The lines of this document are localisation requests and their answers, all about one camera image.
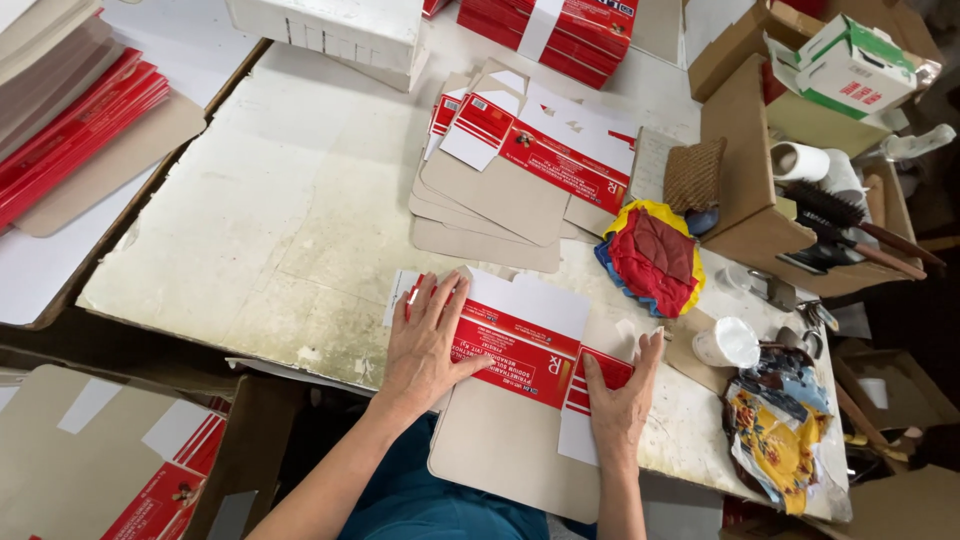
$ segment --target brush handle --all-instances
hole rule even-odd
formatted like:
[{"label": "brush handle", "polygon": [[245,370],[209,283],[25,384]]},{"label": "brush handle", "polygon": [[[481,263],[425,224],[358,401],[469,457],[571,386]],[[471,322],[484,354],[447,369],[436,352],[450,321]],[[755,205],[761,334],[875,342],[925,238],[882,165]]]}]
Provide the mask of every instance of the brush handle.
[{"label": "brush handle", "polygon": [[883,242],[884,244],[898,249],[910,257],[919,257],[923,262],[930,264],[936,264],[938,266],[947,266],[939,257],[928,252],[924,248],[918,246],[917,244],[907,240],[903,236],[900,236],[897,233],[887,231],[886,229],[874,225],[873,223],[867,223],[864,221],[857,226],[858,229],[864,233],[869,234],[870,236],[876,238],[877,240]]},{"label": "brush handle", "polygon": [[873,262],[882,264],[887,268],[900,270],[902,273],[906,274],[907,276],[910,276],[914,280],[926,279],[926,272],[924,272],[923,270],[918,270],[913,266],[910,266],[906,262],[903,262],[902,260],[892,255],[887,255],[881,252],[879,249],[875,249],[864,244],[857,244],[854,242],[851,242],[851,243],[853,244],[851,248],[854,251],[856,251],[858,254],[862,255],[863,257],[866,257],[869,260],[872,260]]}]

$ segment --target white paper strap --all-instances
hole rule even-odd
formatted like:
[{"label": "white paper strap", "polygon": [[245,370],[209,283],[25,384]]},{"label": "white paper strap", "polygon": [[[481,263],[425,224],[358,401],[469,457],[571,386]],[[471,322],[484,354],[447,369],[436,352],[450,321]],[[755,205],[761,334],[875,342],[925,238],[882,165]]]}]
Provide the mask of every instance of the white paper strap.
[{"label": "white paper strap", "polygon": [[557,19],[560,18],[563,8],[564,0],[537,0],[516,51],[530,60],[540,61],[540,55],[557,26]]}]

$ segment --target woven basket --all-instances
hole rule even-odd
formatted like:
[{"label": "woven basket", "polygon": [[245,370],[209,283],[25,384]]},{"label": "woven basket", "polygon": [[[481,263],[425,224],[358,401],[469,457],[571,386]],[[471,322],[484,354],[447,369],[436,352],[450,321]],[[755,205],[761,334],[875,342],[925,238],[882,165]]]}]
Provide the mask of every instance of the woven basket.
[{"label": "woven basket", "polygon": [[720,163],[727,139],[677,146],[667,155],[663,201],[679,215],[688,209],[703,211],[720,202]]}]

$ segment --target hand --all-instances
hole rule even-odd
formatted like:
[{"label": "hand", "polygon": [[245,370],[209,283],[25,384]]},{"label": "hand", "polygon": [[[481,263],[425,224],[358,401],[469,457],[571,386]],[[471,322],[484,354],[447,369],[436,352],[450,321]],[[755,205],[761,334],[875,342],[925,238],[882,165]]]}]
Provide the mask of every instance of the hand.
[{"label": "hand", "polygon": [[[458,363],[450,360],[453,333],[467,301],[470,281],[454,270],[437,284],[432,272],[423,278],[406,319],[408,293],[396,301],[394,326],[387,346],[387,366],[380,391],[371,401],[409,426],[454,384],[493,365],[489,356],[473,356]],[[450,291],[456,288],[450,304],[444,307]]]},{"label": "hand", "polygon": [[634,353],[634,374],[623,388],[613,391],[607,389],[596,358],[584,355],[590,423],[601,471],[636,471],[640,434],[653,403],[654,378],[663,352],[663,331],[653,337],[642,335],[639,347]]}]

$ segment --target blue cloth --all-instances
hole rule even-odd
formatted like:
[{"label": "blue cloth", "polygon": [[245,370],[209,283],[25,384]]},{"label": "blue cloth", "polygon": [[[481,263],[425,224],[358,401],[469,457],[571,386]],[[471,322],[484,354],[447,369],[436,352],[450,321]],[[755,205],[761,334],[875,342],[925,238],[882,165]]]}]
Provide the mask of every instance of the blue cloth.
[{"label": "blue cloth", "polygon": [[627,284],[620,278],[620,275],[613,270],[613,259],[610,258],[610,241],[604,240],[603,242],[597,244],[593,247],[593,254],[597,257],[597,260],[600,261],[600,264],[603,264],[603,267],[607,269],[607,273],[610,274],[610,278],[613,280],[613,284],[623,292],[624,296],[629,298],[636,298],[641,304],[646,304],[647,308],[650,309],[650,314],[654,317],[662,317],[663,313],[660,313],[660,310],[657,309],[657,299],[656,298],[647,298],[645,296],[637,296],[633,291],[627,288]]},{"label": "blue cloth", "polygon": [[542,511],[427,471],[436,424],[435,415],[425,414],[394,442],[347,519],[341,540],[549,540]]}]

